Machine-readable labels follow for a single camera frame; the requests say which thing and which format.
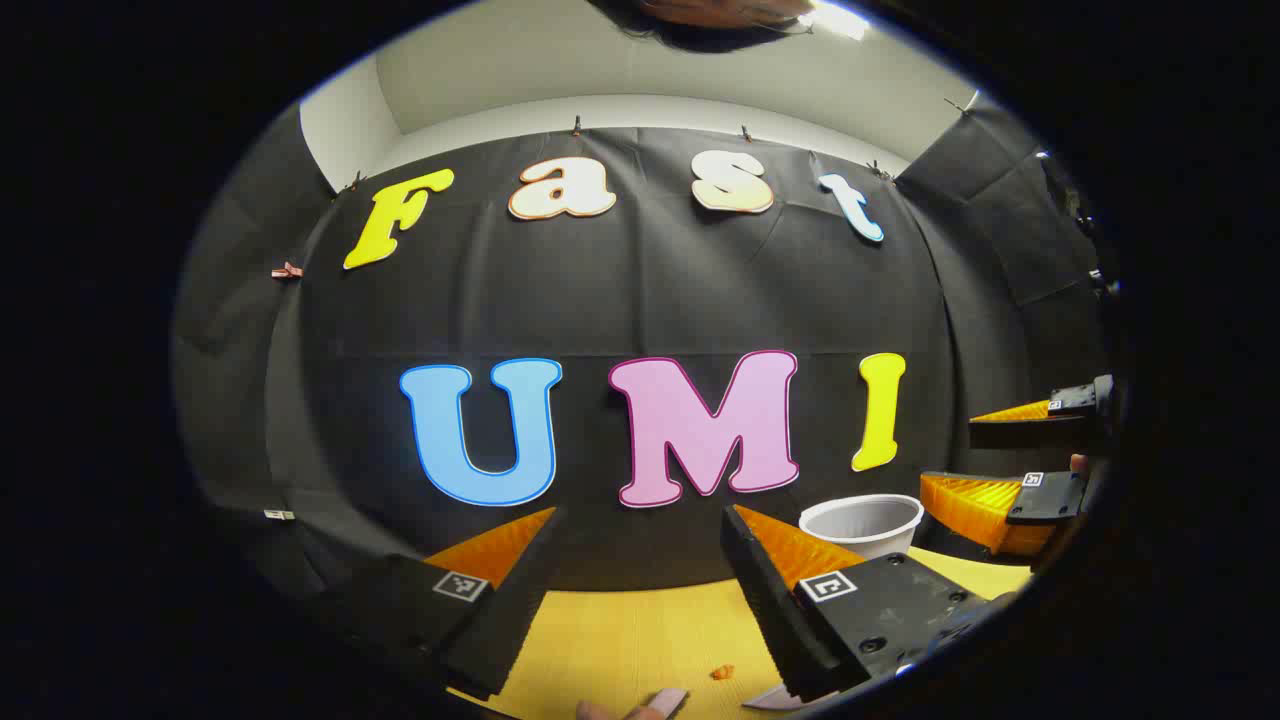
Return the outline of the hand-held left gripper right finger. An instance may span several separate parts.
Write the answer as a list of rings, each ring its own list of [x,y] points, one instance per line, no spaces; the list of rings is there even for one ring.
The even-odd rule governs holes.
[[[787,692],[822,700],[897,675],[1012,602],[902,551],[863,557],[740,505],[721,546]]]

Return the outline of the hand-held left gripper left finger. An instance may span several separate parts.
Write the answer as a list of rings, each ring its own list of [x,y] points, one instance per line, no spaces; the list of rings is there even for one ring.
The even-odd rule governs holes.
[[[424,691],[499,694],[553,578],[557,507],[425,559],[393,553],[320,594],[320,621]]]

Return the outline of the white ribbed garbage bin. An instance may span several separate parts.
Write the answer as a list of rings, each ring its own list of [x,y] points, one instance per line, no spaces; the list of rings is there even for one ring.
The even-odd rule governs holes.
[[[864,559],[906,553],[925,516],[906,495],[859,495],[826,501],[800,512],[799,528]]]

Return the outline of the small mauve broom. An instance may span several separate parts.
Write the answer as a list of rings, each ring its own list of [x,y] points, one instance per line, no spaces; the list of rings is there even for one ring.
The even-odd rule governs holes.
[[[626,714],[616,714],[604,705],[580,700],[573,720],[671,720],[687,697],[689,693],[684,689],[664,688]]]

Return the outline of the black backdrop cloth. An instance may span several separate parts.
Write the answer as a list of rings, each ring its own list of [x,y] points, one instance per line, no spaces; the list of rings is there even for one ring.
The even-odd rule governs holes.
[[[625,592],[728,579],[728,503],[795,521],[924,470],[1059,470],[966,437],[1111,369],[1098,260],[1037,142],[979,106],[897,182],[756,143],[773,208],[701,206],[694,156],[744,149],[558,131],[333,193],[288,109],[178,293],[205,498],[287,594],[547,507],[553,589]]]

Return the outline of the ceiling light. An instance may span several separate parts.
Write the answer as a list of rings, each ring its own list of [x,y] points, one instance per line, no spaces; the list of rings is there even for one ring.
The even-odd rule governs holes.
[[[870,29],[870,22],[835,0],[810,0],[812,9],[800,15],[799,22],[808,29],[822,29],[827,33],[863,41]]]

